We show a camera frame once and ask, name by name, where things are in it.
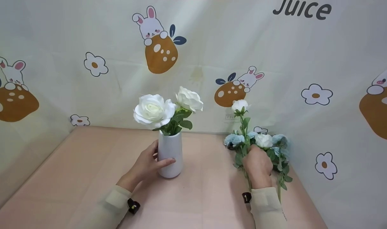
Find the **hand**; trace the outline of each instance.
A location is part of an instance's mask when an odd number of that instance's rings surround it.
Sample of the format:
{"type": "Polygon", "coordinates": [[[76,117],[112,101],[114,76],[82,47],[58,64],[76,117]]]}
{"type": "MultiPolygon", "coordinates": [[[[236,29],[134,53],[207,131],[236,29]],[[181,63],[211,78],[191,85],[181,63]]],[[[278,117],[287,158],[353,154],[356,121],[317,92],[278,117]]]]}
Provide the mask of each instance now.
{"type": "Polygon", "coordinates": [[[252,145],[249,153],[243,158],[244,169],[248,173],[253,189],[272,187],[269,177],[272,171],[272,162],[267,153],[257,145],[252,145]]]}
{"type": "Polygon", "coordinates": [[[117,185],[133,192],[135,187],[151,174],[176,162],[174,158],[156,161],[158,158],[157,151],[158,140],[155,140],[147,149],[141,152],[130,171],[120,178],[117,185]]]}

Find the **sleeve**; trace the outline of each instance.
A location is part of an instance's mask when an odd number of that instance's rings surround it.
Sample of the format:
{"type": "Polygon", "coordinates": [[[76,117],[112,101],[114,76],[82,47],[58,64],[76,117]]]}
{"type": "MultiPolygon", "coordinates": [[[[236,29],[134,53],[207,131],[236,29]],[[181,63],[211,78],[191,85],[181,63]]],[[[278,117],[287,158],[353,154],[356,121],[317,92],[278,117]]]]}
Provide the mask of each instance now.
{"type": "Polygon", "coordinates": [[[94,209],[76,227],[79,229],[116,229],[128,211],[127,200],[131,193],[114,186],[105,200],[97,203],[94,209]]]}
{"type": "Polygon", "coordinates": [[[275,187],[253,189],[250,205],[256,229],[287,228],[287,221],[282,212],[275,187]]]}

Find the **white vase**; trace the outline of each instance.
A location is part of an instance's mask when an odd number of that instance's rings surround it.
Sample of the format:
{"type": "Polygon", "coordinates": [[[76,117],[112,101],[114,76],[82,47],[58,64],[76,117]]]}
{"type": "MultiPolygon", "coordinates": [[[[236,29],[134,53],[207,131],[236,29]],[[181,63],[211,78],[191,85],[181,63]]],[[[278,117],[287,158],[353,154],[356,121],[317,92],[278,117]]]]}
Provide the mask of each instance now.
{"type": "Polygon", "coordinates": [[[175,158],[176,162],[160,169],[159,173],[165,178],[174,178],[182,172],[182,134],[164,136],[160,131],[158,138],[158,161],[166,158],[175,158]]]}

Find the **pink tabletop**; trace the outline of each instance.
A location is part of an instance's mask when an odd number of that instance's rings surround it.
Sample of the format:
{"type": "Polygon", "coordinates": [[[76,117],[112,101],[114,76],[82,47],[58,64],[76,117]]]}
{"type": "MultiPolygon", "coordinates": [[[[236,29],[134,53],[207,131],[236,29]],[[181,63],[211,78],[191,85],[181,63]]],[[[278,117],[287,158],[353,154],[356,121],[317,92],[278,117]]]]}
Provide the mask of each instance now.
{"type": "MultiPolygon", "coordinates": [[[[157,138],[148,130],[77,127],[0,210],[0,229],[72,229],[157,138]]],[[[141,203],[120,229],[253,229],[243,174],[233,167],[224,136],[183,133],[183,171],[153,177],[133,199],[141,203]]],[[[327,228],[297,175],[283,190],[291,229],[327,228]]]]}

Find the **cartoon flower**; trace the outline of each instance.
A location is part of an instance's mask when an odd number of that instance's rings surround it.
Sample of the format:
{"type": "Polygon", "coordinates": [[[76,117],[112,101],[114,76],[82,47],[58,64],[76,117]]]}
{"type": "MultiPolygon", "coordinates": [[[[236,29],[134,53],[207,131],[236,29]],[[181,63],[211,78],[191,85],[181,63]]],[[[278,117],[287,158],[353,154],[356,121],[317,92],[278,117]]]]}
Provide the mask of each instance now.
{"type": "Polygon", "coordinates": [[[323,173],[328,180],[333,180],[333,174],[337,174],[337,167],[332,162],[333,156],[330,152],[318,154],[316,157],[315,169],[318,173],[323,173]]]}
{"type": "Polygon", "coordinates": [[[86,59],[83,64],[94,77],[98,77],[100,74],[106,74],[109,71],[109,68],[106,66],[106,61],[101,56],[95,56],[91,52],[86,52],[86,59]]]}
{"type": "Polygon", "coordinates": [[[254,132],[265,135],[268,133],[268,129],[261,128],[259,126],[254,127],[254,132]]]}
{"type": "Polygon", "coordinates": [[[329,104],[329,98],[332,97],[333,92],[328,89],[322,89],[318,84],[311,84],[308,89],[301,92],[301,96],[305,99],[305,103],[313,105],[319,103],[320,105],[329,104]]]}
{"type": "Polygon", "coordinates": [[[89,117],[87,116],[78,116],[73,114],[70,116],[70,122],[73,126],[88,126],[90,125],[89,117]]]}

